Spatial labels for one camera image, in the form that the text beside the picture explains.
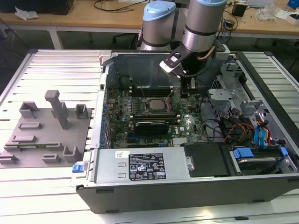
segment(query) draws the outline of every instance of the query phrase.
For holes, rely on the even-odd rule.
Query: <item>black cable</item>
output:
[[[147,0],[144,0],[144,1],[140,1],[140,2],[136,2],[134,4],[131,4],[131,5],[128,5],[128,6],[124,6],[124,7],[121,7],[121,8],[117,8],[117,9],[105,9],[105,8],[101,8],[101,7],[98,7],[96,6],[96,4],[98,4],[99,2],[102,2],[102,0],[99,0],[99,1],[96,1],[93,6],[99,10],[102,10],[102,11],[105,11],[105,12],[109,12],[109,13],[123,13],[124,12],[127,12],[127,11],[130,11],[128,8],[131,7],[131,6],[134,6],[134,5],[137,5],[137,4],[140,4],[140,3],[144,3],[146,2]]]
[[[224,12],[227,12],[228,14],[230,14],[231,16],[233,16],[234,17],[234,19],[236,20],[236,22],[237,22],[237,25],[236,25],[236,27],[235,28],[232,28],[232,29],[227,29],[226,28],[226,26],[224,26],[224,28],[227,30],[227,31],[234,31],[235,29],[237,29],[237,27],[238,27],[238,25],[239,25],[239,22],[238,22],[238,19],[237,19],[237,17],[235,17],[233,14],[231,14],[229,11],[226,11],[226,10],[224,10]]]
[[[220,28],[220,31],[219,31],[219,33],[218,33],[216,39],[219,38],[219,35],[220,35],[220,33],[221,33],[222,31],[223,31],[223,15],[222,15],[222,17],[221,17],[221,28]]]
[[[20,59],[20,60],[23,60],[23,59],[24,59],[25,56],[23,56],[21,53],[19,53],[19,52],[17,52],[17,51],[14,51],[14,50],[7,49],[6,46],[5,46],[5,43],[3,42],[3,40],[0,39],[0,42],[2,43],[2,45],[3,45],[3,47],[4,47],[4,49],[5,49],[6,51],[10,51],[10,52],[13,52],[14,54],[19,55],[21,58],[19,58],[19,57],[17,57],[17,56],[15,56],[15,57],[18,58],[18,59]]]
[[[234,19],[236,20],[236,26],[233,27],[232,29],[228,29],[228,28],[225,26],[225,24],[224,24],[224,29],[227,30],[227,31],[229,32],[229,34],[228,34],[228,41],[226,42],[226,44],[228,44],[228,42],[229,42],[230,39],[231,39],[231,34],[232,34],[232,32],[233,32],[234,30],[236,30],[237,27],[238,27],[238,25],[239,25],[239,21],[238,21],[237,17],[235,17],[235,16],[234,16],[233,14],[231,14],[229,11],[224,10],[224,12],[227,12],[228,14],[230,14],[231,16],[233,16]]]
[[[13,34],[26,46],[26,48],[30,49],[30,47],[28,47],[27,44],[25,44],[25,42],[1,19],[0,17],[0,21],[11,31],[13,32]]]
[[[293,64],[290,66],[289,70],[288,71],[291,71],[292,67],[295,65],[295,63],[299,60],[299,57],[297,57],[295,59],[295,61],[293,62]]]
[[[199,76],[199,75],[205,73],[208,69],[210,69],[210,67],[212,66],[212,64],[215,62],[216,53],[217,53],[217,49],[215,48],[215,50],[214,50],[214,57],[212,58],[212,61],[211,61],[211,63],[208,66],[204,67],[204,69],[200,70],[198,73],[195,73],[193,75],[184,75],[184,77],[185,78],[193,78],[193,77],[196,77],[196,76]]]

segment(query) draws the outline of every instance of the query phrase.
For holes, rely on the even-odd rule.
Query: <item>robotic arm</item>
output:
[[[227,0],[190,0],[189,9],[186,13],[185,27],[182,32],[182,45],[177,47],[160,63],[160,67],[166,73],[172,73],[180,78],[181,97],[187,97],[187,94],[184,94],[182,91],[186,89],[191,79],[206,72],[215,60],[215,35],[226,2]],[[153,30],[149,33],[149,27],[153,28],[154,23],[152,22],[149,25],[148,22],[150,20],[148,17],[151,13],[157,14],[157,11],[153,9],[158,9],[160,6],[163,6],[163,4],[167,5],[168,11],[165,13],[166,16],[160,16],[159,22],[155,22],[155,24],[160,27],[160,33],[157,34],[157,32],[153,32]],[[175,25],[179,32],[180,25],[177,24],[179,24],[180,21],[177,21],[176,24],[172,18],[175,13],[169,13],[172,10],[172,4],[174,3],[154,1],[146,6],[143,16],[145,34],[143,41],[147,43],[147,45],[163,46],[163,44],[167,44],[171,37],[171,35],[167,33],[168,24],[170,24],[172,28]],[[206,64],[209,57],[212,57],[212,62]]]

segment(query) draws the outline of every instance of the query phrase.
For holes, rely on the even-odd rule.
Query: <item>cable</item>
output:
[[[227,31],[234,31],[234,30],[236,30],[237,29],[237,27],[238,27],[238,25],[239,25],[239,22],[238,22],[238,19],[237,19],[237,17],[235,17],[233,14],[231,14],[229,11],[226,11],[226,10],[224,10],[224,12],[227,12],[228,14],[230,14],[231,16],[233,16],[234,17],[234,19],[236,20],[236,22],[237,22],[237,25],[236,25],[236,27],[235,28],[232,28],[232,29],[227,29],[226,28],[226,26],[224,26],[224,28],[227,30]]]
[[[222,15],[222,17],[221,17],[221,28],[220,28],[220,31],[218,32],[218,35],[217,35],[216,39],[219,38],[219,35],[220,35],[220,33],[221,33],[222,31],[223,31],[223,15]]]
[[[30,49],[30,47],[28,47],[27,44],[25,44],[25,42],[1,19],[0,17],[0,21],[11,31],[13,32],[13,34],[26,46],[26,48]]]
[[[295,63],[299,60],[299,57],[297,57],[295,59],[295,61],[293,62],[293,64],[290,66],[289,70],[288,71],[291,71],[292,67],[295,65]]]
[[[129,8],[129,7],[131,7],[131,6],[134,6],[134,5],[137,5],[137,4],[140,4],[140,3],[144,3],[144,2],[146,2],[147,0],[144,0],[144,1],[140,1],[140,2],[136,2],[136,3],[134,3],[134,4],[131,4],[131,5],[128,5],[128,6],[124,6],[124,7],[121,7],[121,8],[117,8],[117,9],[104,9],[104,8],[102,8],[102,7],[98,7],[97,6],[97,4],[99,3],[99,2],[102,2],[102,4],[103,4],[103,1],[102,0],[99,0],[99,1],[96,1],[94,4],[93,4],[93,6],[95,7],[95,8],[97,8],[97,9],[99,9],[99,10],[102,10],[102,11],[105,11],[105,12],[109,12],[109,13],[124,13],[124,12],[128,12],[128,11],[132,11],[132,10],[134,10],[134,9],[132,9],[132,8]]]
[[[235,26],[234,28],[232,28],[232,29],[228,29],[228,28],[225,26],[225,24],[224,24],[224,29],[227,30],[227,31],[229,32],[229,34],[228,34],[228,41],[226,42],[226,44],[228,44],[228,42],[229,42],[230,39],[231,39],[231,34],[232,34],[232,32],[233,32],[234,30],[236,30],[237,27],[238,27],[238,25],[239,25],[239,21],[238,21],[237,17],[235,17],[235,16],[234,16],[233,14],[231,14],[229,11],[224,10],[224,12],[227,12],[228,14],[230,14],[231,16],[233,16],[234,19],[236,20],[236,26]]]
[[[215,49],[216,49],[216,47],[213,46],[205,56],[197,57],[196,59],[199,61],[206,60],[209,56],[211,56],[211,54],[214,52]]]
[[[193,75],[184,75],[184,77],[185,78],[193,78],[193,77],[196,77],[196,76],[199,76],[199,75],[205,73],[212,66],[212,64],[215,62],[216,53],[217,53],[217,49],[214,50],[214,57],[212,58],[212,61],[208,66],[205,66],[204,69],[200,70],[198,73],[195,73]]]
[[[17,51],[14,51],[14,50],[7,49],[7,47],[5,46],[5,43],[3,42],[3,40],[0,39],[0,42],[2,43],[4,49],[5,49],[6,51],[13,52],[13,54],[15,55],[15,57],[16,57],[17,59],[20,59],[20,60],[23,60],[23,59],[24,59],[24,56],[23,56],[21,53],[19,53],[19,52],[17,52]]]

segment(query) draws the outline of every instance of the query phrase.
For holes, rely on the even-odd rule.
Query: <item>warning label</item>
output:
[[[132,181],[166,179],[163,153],[130,154],[129,179]]]

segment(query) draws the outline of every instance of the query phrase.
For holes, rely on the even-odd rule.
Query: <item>table leg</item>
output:
[[[94,41],[93,32],[88,32],[88,38],[89,38],[89,42]]]
[[[261,39],[261,38],[256,38],[256,39],[253,41],[252,46],[256,47],[257,42],[259,42],[260,39]]]
[[[6,38],[7,38],[5,29],[1,29],[1,28],[0,28],[0,37],[1,37],[2,39],[6,39]]]
[[[64,47],[62,45],[62,41],[59,38],[56,30],[49,30],[53,45],[55,50],[62,50]]]

